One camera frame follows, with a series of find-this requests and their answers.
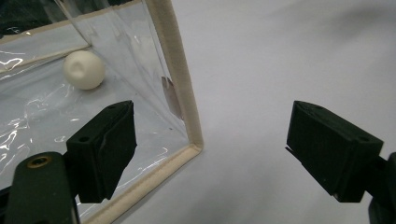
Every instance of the clear plastic bag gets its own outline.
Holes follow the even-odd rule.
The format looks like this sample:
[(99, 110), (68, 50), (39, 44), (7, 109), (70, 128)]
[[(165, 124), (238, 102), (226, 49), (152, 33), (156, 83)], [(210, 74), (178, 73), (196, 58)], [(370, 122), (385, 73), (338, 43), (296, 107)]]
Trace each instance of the clear plastic bag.
[[(186, 146), (189, 139), (184, 122), (170, 112), (164, 96), (164, 77), (171, 79), (144, 3), (106, 5), (105, 9), (88, 15), (82, 12), (79, 15), (77, 8), (66, 8), (65, 3), (72, 2), (58, 1), (73, 23), (66, 24), (67, 29), (77, 28), (68, 34), (81, 41), (57, 42), (59, 49), (64, 49), (61, 53), (51, 44), (41, 45), (42, 42), (38, 43), (41, 51), (32, 47), (37, 40), (64, 34), (65, 26), (55, 25), (48, 33), (0, 45), (1, 49), (7, 47), (9, 51), (40, 59), (29, 62), (27, 67), (11, 66), (0, 74), (0, 188), (11, 185), (19, 162), (44, 151), (65, 153), (65, 141), (104, 107), (132, 100), (138, 146), (115, 197)], [(87, 50), (105, 62), (106, 78), (98, 88), (81, 91), (64, 79), (63, 56), (69, 50), (85, 48), (87, 42), (90, 44)], [(7, 60), (10, 59), (0, 58), (2, 63)], [(86, 219), (104, 205), (106, 202), (78, 203), (78, 211)]]

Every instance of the white background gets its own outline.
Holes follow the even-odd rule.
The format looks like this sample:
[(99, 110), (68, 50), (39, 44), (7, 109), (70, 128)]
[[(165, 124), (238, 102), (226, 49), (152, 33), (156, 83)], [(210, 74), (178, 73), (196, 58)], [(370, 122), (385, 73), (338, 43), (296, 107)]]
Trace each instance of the white background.
[(396, 151), (396, 2), (174, 0), (205, 151), (116, 223), (369, 223), (289, 154), (294, 100)]

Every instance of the foam ball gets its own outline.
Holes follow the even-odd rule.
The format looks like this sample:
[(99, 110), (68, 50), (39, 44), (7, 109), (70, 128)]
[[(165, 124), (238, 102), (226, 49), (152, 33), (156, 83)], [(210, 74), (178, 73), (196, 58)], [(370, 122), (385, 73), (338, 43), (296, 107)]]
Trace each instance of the foam ball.
[(75, 51), (64, 59), (64, 77), (76, 88), (91, 90), (105, 79), (105, 65), (89, 51)]

